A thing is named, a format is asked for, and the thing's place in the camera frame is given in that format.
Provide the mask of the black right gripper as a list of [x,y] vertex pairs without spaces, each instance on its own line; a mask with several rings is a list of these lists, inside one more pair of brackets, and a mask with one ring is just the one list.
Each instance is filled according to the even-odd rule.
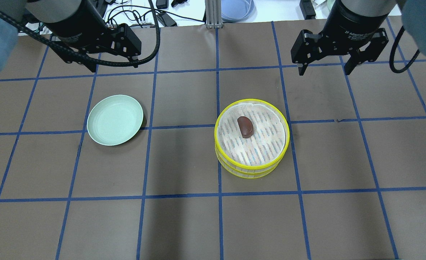
[[350,58],[345,75],[365,63],[376,61],[388,43],[384,28],[378,29],[378,11],[370,0],[334,0],[327,21],[319,34],[302,30],[291,49],[291,58],[303,76],[309,64],[327,56]]

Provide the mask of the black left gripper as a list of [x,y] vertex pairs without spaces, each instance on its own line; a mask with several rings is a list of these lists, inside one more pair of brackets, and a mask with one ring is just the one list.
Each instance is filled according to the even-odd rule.
[[[51,41],[75,52],[95,51],[121,56],[128,61],[138,61],[142,52],[142,42],[131,27],[122,23],[115,28],[107,28],[95,6],[89,0],[30,0],[29,12],[43,22],[56,36]],[[97,64],[84,58],[54,49],[54,53],[66,64],[84,65],[95,73]]]

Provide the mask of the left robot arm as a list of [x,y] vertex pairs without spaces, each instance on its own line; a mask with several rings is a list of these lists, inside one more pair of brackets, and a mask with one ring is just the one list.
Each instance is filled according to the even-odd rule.
[[[25,11],[45,24],[53,42],[90,56],[109,53],[137,61],[142,42],[126,24],[108,28],[90,0],[0,0],[0,11],[22,23]],[[0,18],[0,72],[18,41],[19,30]]]

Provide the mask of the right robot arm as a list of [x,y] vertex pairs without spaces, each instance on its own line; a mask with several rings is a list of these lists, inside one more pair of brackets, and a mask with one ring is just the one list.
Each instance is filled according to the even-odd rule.
[[[344,65],[345,75],[366,61],[376,61],[389,42],[381,24],[395,5],[401,10],[402,27],[388,63],[394,73],[409,69],[419,54],[426,56],[426,0],[336,0],[322,31],[314,34],[302,30],[292,46],[292,62],[297,64],[299,75],[304,75],[309,64],[327,56],[350,56]],[[404,68],[398,69],[394,60],[404,32],[411,35],[418,50]]]

